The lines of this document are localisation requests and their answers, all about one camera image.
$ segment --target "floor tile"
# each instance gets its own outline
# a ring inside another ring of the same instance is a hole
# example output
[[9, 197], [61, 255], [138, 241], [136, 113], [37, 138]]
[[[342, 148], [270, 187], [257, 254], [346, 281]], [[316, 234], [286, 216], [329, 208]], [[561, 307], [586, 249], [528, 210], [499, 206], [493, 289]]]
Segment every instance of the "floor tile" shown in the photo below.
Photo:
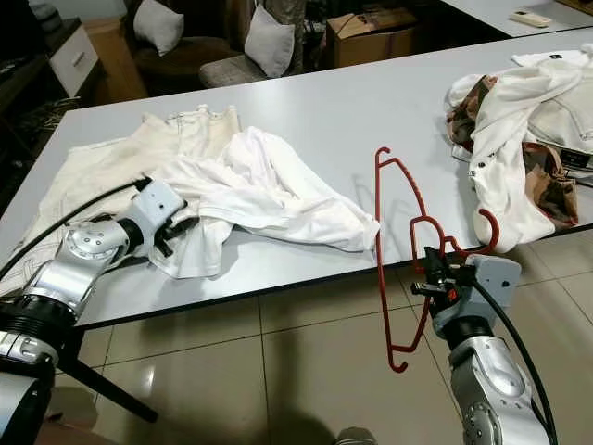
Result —
[[[544, 382], [560, 443], [589, 443], [593, 326], [556, 280], [518, 287], [508, 314]], [[431, 349], [449, 379], [447, 343], [428, 327], [425, 334]], [[526, 370], [500, 321], [495, 332], [506, 339], [513, 357]]]
[[[414, 306], [414, 314], [416, 315], [416, 319], [420, 319], [422, 312], [422, 306]], [[443, 382], [445, 382], [450, 397], [455, 399], [453, 390], [451, 389], [451, 369], [448, 364], [448, 355], [450, 354], [450, 350], [448, 348], [447, 341], [435, 333], [430, 315], [428, 315], [428, 320], [426, 321], [426, 326], [424, 327], [424, 338], [428, 342], [428, 346], [433, 354], [440, 374], [443, 377]], [[457, 413], [461, 415], [460, 408], [457, 403], [455, 403], [455, 409], [457, 410]]]
[[257, 298], [228, 301], [118, 324], [113, 330], [107, 363], [255, 336], [259, 332]]
[[[386, 270], [388, 306], [408, 306], [397, 276]], [[263, 332], [378, 312], [377, 272], [356, 273], [259, 297]]]
[[103, 366], [111, 339], [112, 326], [91, 329], [84, 333], [78, 358], [88, 366]]
[[99, 396], [94, 432], [122, 445], [266, 444], [259, 336], [105, 367], [159, 413], [148, 424]]
[[[409, 338], [410, 308], [391, 311], [393, 335]], [[328, 445], [349, 426], [381, 444], [459, 443], [461, 425], [422, 342], [397, 375], [385, 357], [380, 314], [264, 335], [272, 445]]]
[[519, 286], [539, 283], [554, 278], [554, 274], [548, 269], [544, 261], [526, 244], [516, 246], [510, 252], [500, 256], [521, 264]]
[[541, 239], [530, 246], [556, 277], [593, 271], [593, 231]]
[[559, 281], [589, 321], [593, 323], [593, 273], [568, 276]]

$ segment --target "pile of clothes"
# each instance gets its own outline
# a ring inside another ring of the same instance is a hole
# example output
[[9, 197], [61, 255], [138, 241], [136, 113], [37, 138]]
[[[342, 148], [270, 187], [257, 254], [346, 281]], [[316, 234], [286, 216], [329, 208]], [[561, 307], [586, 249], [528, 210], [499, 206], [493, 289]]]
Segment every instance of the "pile of clothes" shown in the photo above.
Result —
[[[174, 278], [211, 276], [221, 267], [222, 243], [235, 224], [286, 241], [325, 244], [345, 251], [374, 247], [379, 223], [336, 193], [298, 157], [285, 140], [249, 127], [241, 131], [237, 111], [212, 113], [200, 106], [166, 121], [145, 115], [130, 137], [75, 147], [57, 174], [23, 242], [91, 198], [146, 174], [171, 185], [188, 203], [177, 224], [199, 218], [168, 241], [173, 254], [153, 249], [149, 259]], [[86, 210], [115, 215], [134, 190], [123, 191]], [[65, 229], [25, 256], [0, 285], [0, 294], [22, 286], [53, 258]]]
[[452, 155], [470, 163], [483, 243], [497, 251], [578, 223], [575, 178], [593, 176], [593, 44], [513, 56], [520, 68], [456, 81], [448, 93]]

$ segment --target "drawer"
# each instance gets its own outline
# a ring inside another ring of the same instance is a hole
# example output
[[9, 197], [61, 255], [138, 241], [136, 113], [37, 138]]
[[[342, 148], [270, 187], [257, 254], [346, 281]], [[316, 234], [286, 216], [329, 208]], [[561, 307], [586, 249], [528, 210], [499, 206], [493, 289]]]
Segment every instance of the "drawer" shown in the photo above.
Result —
[[93, 44], [80, 26], [49, 59], [49, 63], [68, 96], [74, 97], [97, 60]]

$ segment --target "black metal tripod leg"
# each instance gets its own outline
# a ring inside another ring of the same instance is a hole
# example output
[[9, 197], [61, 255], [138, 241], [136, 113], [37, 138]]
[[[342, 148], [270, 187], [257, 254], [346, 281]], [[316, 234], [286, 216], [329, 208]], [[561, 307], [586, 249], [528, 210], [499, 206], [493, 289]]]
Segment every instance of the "black metal tripod leg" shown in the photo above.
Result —
[[102, 396], [107, 397], [147, 422], [154, 423], [157, 421], [158, 414], [156, 412], [78, 359], [60, 361], [58, 367], [90, 389], [94, 389]]

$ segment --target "cardboard box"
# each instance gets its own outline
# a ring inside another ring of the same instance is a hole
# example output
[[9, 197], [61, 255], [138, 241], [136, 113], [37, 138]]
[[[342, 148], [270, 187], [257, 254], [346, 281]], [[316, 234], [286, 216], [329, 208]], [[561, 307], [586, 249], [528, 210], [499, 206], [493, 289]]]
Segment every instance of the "cardboard box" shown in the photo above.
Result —
[[348, 67], [414, 54], [419, 43], [415, 24], [403, 7], [328, 19], [326, 65]]
[[580, 0], [557, 0], [557, 1], [593, 16], [593, 4], [591, 4], [591, 3], [583, 2]]

